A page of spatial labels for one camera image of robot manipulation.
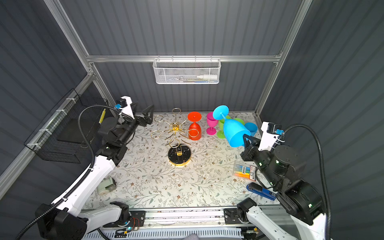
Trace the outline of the blue wine glass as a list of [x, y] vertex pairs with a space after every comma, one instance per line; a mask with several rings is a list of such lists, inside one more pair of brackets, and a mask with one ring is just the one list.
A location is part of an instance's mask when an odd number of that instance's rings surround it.
[[213, 118], [215, 120], [224, 120], [223, 131], [225, 138], [232, 148], [241, 147], [244, 144], [243, 136], [250, 135], [250, 131], [240, 122], [234, 119], [227, 119], [229, 114], [229, 107], [221, 105], [213, 111]]
[[250, 132], [250, 136], [254, 137], [258, 131], [258, 126], [255, 123], [245, 123], [246, 129]]

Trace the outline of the green wine glass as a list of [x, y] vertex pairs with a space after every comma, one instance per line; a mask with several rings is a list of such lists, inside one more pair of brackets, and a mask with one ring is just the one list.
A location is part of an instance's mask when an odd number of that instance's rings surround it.
[[[230, 116], [226, 116], [226, 119], [228, 119], [228, 120], [230, 120], [231, 119], [231, 117]], [[225, 139], [226, 137], [225, 137], [225, 133], [224, 133], [224, 131], [223, 131], [223, 127], [224, 127], [224, 123], [225, 123], [225, 120], [226, 119], [221, 119], [221, 120], [219, 120], [219, 122], [218, 122], [218, 125], [219, 125], [219, 131], [217, 132], [217, 137], [219, 138], [219, 139]]]
[[241, 123], [243, 126], [245, 125], [245, 122], [242, 119], [235, 118], [235, 120], [238, 121], [239, 123]]

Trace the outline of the magenta wine glass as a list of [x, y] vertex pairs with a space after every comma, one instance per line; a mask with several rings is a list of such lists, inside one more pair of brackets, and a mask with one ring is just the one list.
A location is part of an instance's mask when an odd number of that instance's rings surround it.
[[213, 112], [207, 114], [207, 124], [209, 126], [207, 128], [207, 134], [210, 136], [215, 135], [217, 132], [216, 125], [218, 124], [218, 120], [213, 117]]

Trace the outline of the red wine glass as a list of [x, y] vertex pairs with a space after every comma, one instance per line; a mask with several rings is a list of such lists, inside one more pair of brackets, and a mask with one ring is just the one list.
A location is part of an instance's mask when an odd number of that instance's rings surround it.
[[201, 126], [198, 124], [201, 119], [202, 115], [199, 112], [191, 112], [188, 114], [188, 120], [192, 122], [188, 130], [190, 140], [198, 141], [202, 137]]

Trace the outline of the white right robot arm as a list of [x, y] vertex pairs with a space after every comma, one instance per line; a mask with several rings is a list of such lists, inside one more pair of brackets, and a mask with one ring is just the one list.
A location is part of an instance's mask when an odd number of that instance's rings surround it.
[[283, 145], [283, 136], [272, 135], [271, 141], [243, 136], [244, 161], [255, 167], [269, 182], [281, 206], [294, 220], [303, 240], [331, 239], [331, 207], [327, 193], [321, 195], [302, 179], [306, 162], [297, 151]]

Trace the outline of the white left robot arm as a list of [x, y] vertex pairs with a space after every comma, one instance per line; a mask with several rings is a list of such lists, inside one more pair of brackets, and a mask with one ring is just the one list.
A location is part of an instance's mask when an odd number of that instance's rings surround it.
[[88, 213], [81, 211], [89, 196], [123, 159], [136, 128], [152, 124], [154, 106], [144, 109], [140, 116], [135, 115], [136, 108], [136, 104], [125, 107], [116, 105], [113, 108], [119, 116], [104, 119], [98, 129], [103, 145], [97, 151], [88, 146], [92, 157], [90, 165], [50, 205], [39, 206], [36, 218], [28, 224], [28, 228], [37, 224], [41, 237], [47, 240], [80, 240], [110, 223], [121, 228], [132, 223], [129, 206], [121, 202], [114, 201], [107, 207]]

